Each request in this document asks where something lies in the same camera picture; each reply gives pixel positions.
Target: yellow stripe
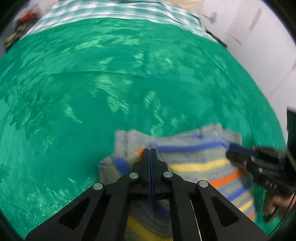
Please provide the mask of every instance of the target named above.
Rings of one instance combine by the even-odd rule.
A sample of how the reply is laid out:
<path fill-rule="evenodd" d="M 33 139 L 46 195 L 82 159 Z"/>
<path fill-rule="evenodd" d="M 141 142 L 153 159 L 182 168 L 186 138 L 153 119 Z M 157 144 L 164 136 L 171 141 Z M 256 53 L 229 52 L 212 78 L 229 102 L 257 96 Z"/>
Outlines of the yellow stripe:
<path fill-rule="evenodd" d="M 225 166 L 228 163 L 230 163 L 228 159 L 219 158 L 207 163 L 171 164 L 169 168 L 174 172 L 203 172 Z"/>
<path fill-rule="evenodd" d="M 254 200 L 251 199 L 250 201 L 248 201 L 248 202 L 246 202 L 244 205 L 242 205 L 242 206 L 239 208 L 239 210 L 240 210 L 241 212 L 245 212 L 249 207 L 252 206 L 253 203 L 254 203 Z"/>
<path fill-rule="evenodd" d="M 173 238 L 165 239 L 165 238 L 158 237 L 155 234 L 149 232 L 141 224 L 139 224 L 135 219 L 133 219 L 130 215 L 128 216 L 127 227 L 130 228 L 135 234 L 140 236 L 143 240 L 173 241 Z"/>

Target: green tablecloth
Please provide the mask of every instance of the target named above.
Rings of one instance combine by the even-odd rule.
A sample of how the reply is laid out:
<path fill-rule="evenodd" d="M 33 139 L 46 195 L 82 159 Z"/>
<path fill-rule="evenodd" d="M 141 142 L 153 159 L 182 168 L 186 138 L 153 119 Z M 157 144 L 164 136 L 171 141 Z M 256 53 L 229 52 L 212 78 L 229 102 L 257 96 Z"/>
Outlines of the green tablecloth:
<path fill-rule="evenodd" d="M 23 237 L 98 181 L 116 130 L 168 136 L 221 123 L 246 147 L 284 147 L 269 103 L 225 48 L 147 20 L 26 36 L 0 61 L 0 99 L 0 208 Z"/>

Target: triangular cutout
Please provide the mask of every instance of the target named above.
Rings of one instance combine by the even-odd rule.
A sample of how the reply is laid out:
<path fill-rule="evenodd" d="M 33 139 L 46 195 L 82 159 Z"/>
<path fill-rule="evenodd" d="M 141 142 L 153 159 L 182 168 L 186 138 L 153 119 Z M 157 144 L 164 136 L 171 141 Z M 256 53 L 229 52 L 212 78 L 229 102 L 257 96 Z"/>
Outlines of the triangular cutout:
<path fill-rule="evenodd" d="M 238 216 L 236 216 L 235 213 L 229 210 L 228 207 L 218 197 L 212 195 L 211 201 L 223 227 L 227 227 L 239 221 Z"/>
<path fill-rule="evenodd" d="M 90 199 L 86 198 L 78 203 L 72 210 L 61 216 L 59 222 L 72 230 L 76 229 L 89 205 L 89 201 Z"/>

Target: beige object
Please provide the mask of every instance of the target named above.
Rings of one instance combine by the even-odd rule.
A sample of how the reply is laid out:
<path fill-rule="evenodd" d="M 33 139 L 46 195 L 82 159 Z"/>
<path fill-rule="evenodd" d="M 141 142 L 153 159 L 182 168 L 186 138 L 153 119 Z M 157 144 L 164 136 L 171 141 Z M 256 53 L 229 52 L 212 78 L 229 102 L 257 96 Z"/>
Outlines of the beige object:
<path fill-rule="evenodd" d="M 202 13 L 202 7 L 204 5 L 204 0 L 167 0 L 171 3 L 177 4 L 179 7 L 197 13 Z"/>

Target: silver screw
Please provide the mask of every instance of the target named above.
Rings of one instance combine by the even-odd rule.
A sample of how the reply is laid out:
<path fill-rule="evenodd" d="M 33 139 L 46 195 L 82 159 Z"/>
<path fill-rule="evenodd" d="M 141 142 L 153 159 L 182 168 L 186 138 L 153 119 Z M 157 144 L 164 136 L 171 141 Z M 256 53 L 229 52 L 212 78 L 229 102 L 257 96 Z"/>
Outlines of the silver screw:
<path fill-rule="evenodd" d="M 136 179 L 139 177 L 139 175 L 136 172 L 132 172 L 128 175 L 131 179 Z"/>
<path fill-rule="evenodd" d="M 163 175 L 165 177 L 172 177 L 173 176 L 173 174 L 171 172 L 164 172 Z"/>
<path fill-rule="evenodd" d="M 95 183 L 93 185 L 94 190 L 101 190 L 103 188 L 103 184 L 101 183 Z"/>
<path fill-rule="evenodd" d="M 202 188 L 206 188 L 206 187 L 209 185 L 208 182 L 207 182 L 207 181 L 204 181 L 204 180 L 200 181 L 198 184 L 199 184 Z"/>

